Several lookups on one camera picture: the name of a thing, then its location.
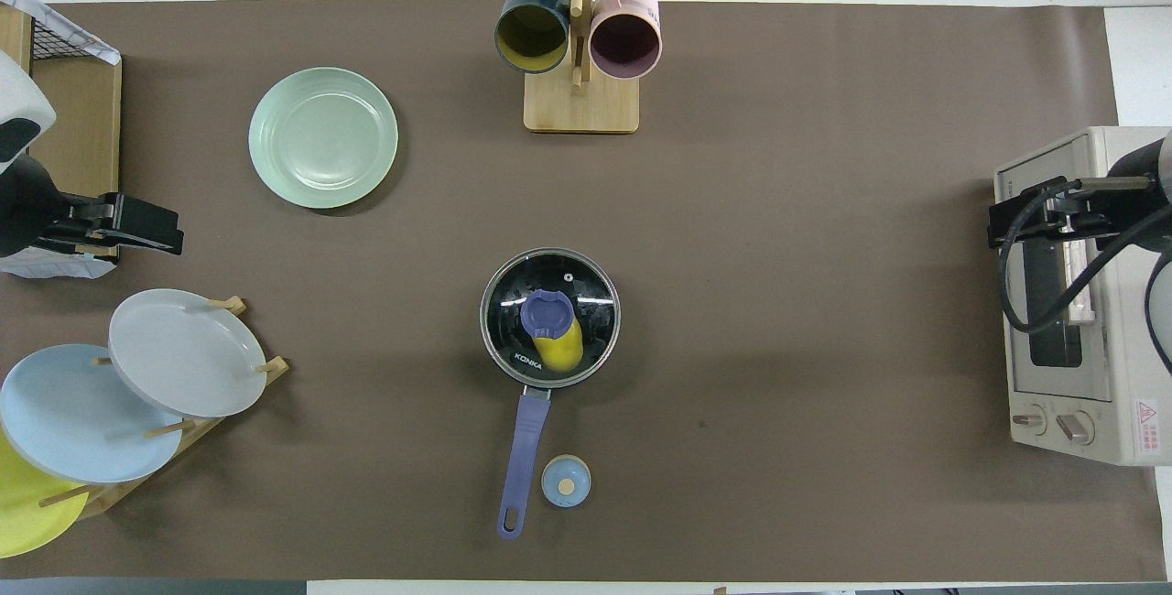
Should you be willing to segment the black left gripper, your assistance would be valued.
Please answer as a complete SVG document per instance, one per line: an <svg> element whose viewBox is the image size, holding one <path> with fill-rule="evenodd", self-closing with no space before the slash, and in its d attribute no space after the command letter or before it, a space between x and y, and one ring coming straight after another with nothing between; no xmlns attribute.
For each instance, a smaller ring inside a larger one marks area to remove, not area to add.
<svg viewBox="0 0 1172 595"><path fill-rule="evenodd" d="M77 254L80 245L114 248L118 244L166 254L183 252L184 233L176 212L129 194L108 194L108 204L113 207L108 235L114 239L88 235L97 227L96 220L87 214L76 219L71 212L103 206L102 198L62 193L35 158L14 158L1 178L1 257L29 247Z"/></svg>

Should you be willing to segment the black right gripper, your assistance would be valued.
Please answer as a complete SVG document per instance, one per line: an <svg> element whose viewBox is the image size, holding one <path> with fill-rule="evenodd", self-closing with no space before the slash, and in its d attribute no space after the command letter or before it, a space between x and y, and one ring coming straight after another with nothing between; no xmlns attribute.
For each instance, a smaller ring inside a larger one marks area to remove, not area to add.
<svg viewBox="0 0 1172 595"><path fill-rule="evenodd" d="M1047 201L1026 216L1015 242L1168 244L1168 139L1131 150L1101 177L1044 179L993 204L987 247L1002 247L1029 203L1047 191Z"/></svg>

